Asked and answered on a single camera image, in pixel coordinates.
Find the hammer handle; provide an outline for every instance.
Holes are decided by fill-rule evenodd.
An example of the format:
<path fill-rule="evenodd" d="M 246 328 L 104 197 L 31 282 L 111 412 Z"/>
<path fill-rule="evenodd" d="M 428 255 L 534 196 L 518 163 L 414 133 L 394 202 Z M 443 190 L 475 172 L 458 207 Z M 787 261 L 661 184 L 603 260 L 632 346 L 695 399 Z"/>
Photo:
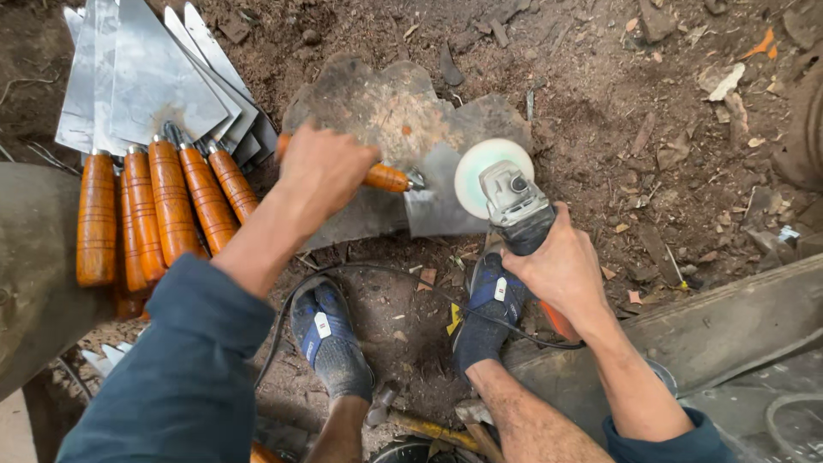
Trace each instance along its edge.
<path fill-rule="evenodd" d="M 125 260 L 126 288 L 130 292 L 148 288 L 143 268 L 140 265 L 140 250 L 137 248 L 137 231 L 134 229 L 132 204 L 128 197 L 128 171 L 123 169 L 119 179 L 120 213 L 123 218 L 123 258 Z"/>
<path fill-rule="evenodd" d="M 77 216 L 77 284 L 82 288 L 114 283 L 114 162 L 105 154 L 86 159 Z"/>
<path fill-rule="evenodd" d="M 277 156 L 278 161 L 281 161 L 286 155 L 289 143 L 291 143 L 291 135 L 283 133 L 277 138 L 275 156 Z M 408 190 L 409 178 L 393 167 L 378 163 L 369 168 L 369 172 L 363 180 L 363 185 L 394 193 L 402 193 Z"/>
<path fill-rule="evenodd" d="M 192 194 L 194 210 L 214 256 L 237 232 L 235 215 L 200 151 L 196 148 L 181 149 L 180 163 L 183 164 L 188 191 Z"/>
<path fill-rule="evenodd" d="M 154 193 L 151 191 L 149 155 L 144 152 L 129 153 L 123 160 L 123 165 L 137 239 L 137 253 L 140 255 L 140 268 L 147 282 L 156 282 L 165 275 L 166 267 L 160 243 L 160 228 L 157 225 Z"/>
<path fill-rule="evenodd" d="M 149 167 L 165 264 L 171 267 L 187 252 L 203 257 L 188 204 L 186 180 L 174 145 L 165 140 L 152 142 L 149 145 Z"/>
<path fill-rule="evenodd" d="M 257 195 L 252 191 L 249 182 L 243 177 L 235 160 L 224 150 L 211 154 L 208 162 L 212 165 L 214 175 L 229 199 L 231 208 L 235 210 L 240 224 L 246 223 L 258 206 Z"/>

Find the white label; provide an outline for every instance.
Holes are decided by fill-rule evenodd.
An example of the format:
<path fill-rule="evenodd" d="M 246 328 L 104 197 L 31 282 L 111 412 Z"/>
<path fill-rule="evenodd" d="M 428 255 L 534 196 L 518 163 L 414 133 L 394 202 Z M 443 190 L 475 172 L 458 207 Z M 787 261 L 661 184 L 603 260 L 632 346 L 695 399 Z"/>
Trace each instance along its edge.
<path fill-rule="evenodd" d="M 506 297 L 506 278 L 500 277 L 497 279 L 497 287 L 495 288 L 495 299 L 502 302 Z"/>
<path fill-rule="evenodd" d="M 320 334 L 320 339 L 325 339 L 332 335 L 332 327 L 328 325 L 326 314 L 317 312 L 317 315 L 314 316 L 314 324 L 317 325 L 317 332 Z"/>

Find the soil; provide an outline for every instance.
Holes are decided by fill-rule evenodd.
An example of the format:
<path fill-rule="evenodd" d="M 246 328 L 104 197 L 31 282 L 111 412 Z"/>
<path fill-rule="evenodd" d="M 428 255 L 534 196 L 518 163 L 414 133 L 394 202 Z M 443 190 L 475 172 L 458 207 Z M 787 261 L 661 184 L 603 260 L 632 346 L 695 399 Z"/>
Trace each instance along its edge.
<path fill-rule="evenodd" d="M 161 0 L 150 3 L 156 9 L 165 5 Z M 802 12 L 813 3 L 798 0 L 789 4 Z M 182 11 L 182 1 L 168 4 Z M 532 155 L 537 183 L 550 198 L 570 204 L 575 226 L 592 237 L 600 264 L 616 274 L 604 285 L 608 301 L 622 318 L 754 274 L 761 253 L 741 229 L 743 213 L 738 212 L 747 207 L 753 187 L 768 186 L 784 201 L 780 215 L 766 216 L 756 224 L 773 232 L 793 225 L 794 218 L 817 198 L 784 182 L 770 163 L 772 153 L 783 149 L 791 110 L 784 96 L 766 88 L 773 81 L 791 84 L 788 73 L 801 53 L 783 26 L 786 2 L 730 2 L 729 12 L 714 16 L 702 2 L 668 0 L 663 12 L 676 18 L 681 28 L 708 29 L 694 45 L 681 30 L 649 45 L 635 38 L 640 26 L 625 31 L 626 23 L 638 16 L 635 0 L 532 0 L 531 8 L 509 21 L 508 47 L 502 49 L 487 35 L 466 53 L 454 54 L 454 63 L 465 76 L 458 87 L 443 81 L 440 46 L 446 40 L 453 44 L 458 34 L 500 2 L 199 0 L 196 4 L 276 124 L 290 98 L 317 77 L 330 55 L 341 51 L 359 54 L 372 68 L 384 68 L 398 59 L 390 16 L 401 33 L 419 24 L 405 43 L 411 61 L 428 69 L 439 96 L 455 105 L 498 93 L 525 118 L 527 93 L 535 88 L 532 135 L 539 148 Z M 236 19 L 240 8 L 259 16 L 259 24 L 235 44 L 218 26 Z M 0 61 L 7 64 L 0 68 L 0 84 L 17 78 L 56 79 L 12 84 L 0 105 L 0 144 L 17 161 L 44 164 L 26 148 L 27 141 L 33 140 L 68 165 L 79 166 L 77 153 L 53 143 L 72 57 L 59 5 L 0 2 L 0 18 L 4 25 Z M 546 40 L 541 38 L 554 20 L 569 21 L 572 26 L 552 53 L 558 30 Z M 707 94 L 698 86 L 697 77 L 711 65 L 736 62 L 760 43 L 770 26 L 774 27 L 777 57 L 761 53 L 743 60 L 746 72 L 737 90 L 751 128 L 745 141 L 764 138 L 765 142 L 758 147 L 733 147 L 729 124 L 718 122 L 718 103 L 705 101 Z M 319 44 L 304 44 L 307 30 L 319 34 Z M 630 149 L 648 112 L 654 112 L 657 123 L 645 148 L 633 157 Z M 688 157 L 674 169 L 660 171 L 655 158 L 658 149 L 687 129 L 694 130 Z M 249 175 L 259 195 L 272 187 L 275 172 L 270 158 Z M 629 203 L 640 194 L 651 196 L 651 204 L 630 208 Z M 655 273 L 654 262 L 636 235 L 640 225 L 651 225 L 660 233 L 681 267 L 697 267 L 688 279 L 689 291 L 670 289 L 659 274 L 637 281 L 646 279 L 637 276 L 647 269 Z M 335 246 L 312 256 L 319 266 L 343 259 L 399 269 L 423 265 L 437 269 L 440 279 L 453 271 L 450 256 L 478 252 L 483 239 L 386 236 L 349 243 L 347 252 L 346 246 Z M 711 251 L 717 251 L 715 259 L 699 262 Z M 279 306 L 289 289 L 310 273 L 305 264 L 292 260 L 272 291 L 272 303 Z M 377 386 L 389 379 L 399 381 L 403 385 L 396 403 L 400 408 L 460 428 L 453 406 L 468 397 L 470 389 L 450 366 L 449 340 L 444 333 L 450 322 L 448 303 L 389 274 L 348 273 L 338 278 L 348 294 L 355 331 Z M 444 289 L 467 298 L 462 288 L 448 285 Z M 628 291 L 653 297 L 642 306 L 631 304 Z M 524 323 L 531 327 L 527 329 L 544 330 L 533 317 Z M 126 335 L 114 325 L 102 327 L 94 336 L 116 344 L 133 338 L 137 326 L 133 322 Z M 405 334 L 407 342 L 394 335 L 397 331 Z M 288 323 L 284 334 L 272 369 L 257 391 L 259 413 L 317 432 L 328 415 L 328 397 L 296 352 Z M 264 344 L 254 360 L 256 366 L 263 362 L 266 350 Z M 376 450 L 398 431 L 387 425 L 365 432 L 366 452 Z"/>

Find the white flap disc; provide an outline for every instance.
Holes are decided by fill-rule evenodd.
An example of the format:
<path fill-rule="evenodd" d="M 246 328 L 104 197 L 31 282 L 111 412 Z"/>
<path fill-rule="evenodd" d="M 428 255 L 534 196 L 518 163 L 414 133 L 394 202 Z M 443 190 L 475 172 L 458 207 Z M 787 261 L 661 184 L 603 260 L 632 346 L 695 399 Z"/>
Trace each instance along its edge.
<path fill-rule="evenodd" d="M 460 158 L 454 173 L 454 191 L 460 205 L 475 217 L 489 218 L 486 196 L 480 186 L 480 173 L 498 161 L 512 161 L 526 178 L 534 181 L 532 158 L 517 143 L 492 138 L 474 145 Z"/>

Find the blue sleeve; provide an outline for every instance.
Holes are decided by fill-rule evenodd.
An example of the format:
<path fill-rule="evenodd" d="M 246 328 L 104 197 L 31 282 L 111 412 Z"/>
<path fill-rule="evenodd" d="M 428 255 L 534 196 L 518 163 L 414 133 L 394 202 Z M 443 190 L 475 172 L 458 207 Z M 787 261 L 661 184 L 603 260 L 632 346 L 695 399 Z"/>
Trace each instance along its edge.
<path fill-rule="evenodd" d="M 704 413 L 683 407 L 695 428 L 663 442 L 627 439 L 617 434 L 609 416 L 603 421 L 609 455 L 617 463 L 733 463 L 732 451 L 720 440 L 712 420 Z"/>
<path fill-rule="evenodd" d="M 63 440 L 58 461 L 248 462 L 256 410 L 244 362 L 274 310 L 191 255 L 174 263 L 146 308 L 151 326 Z"/>

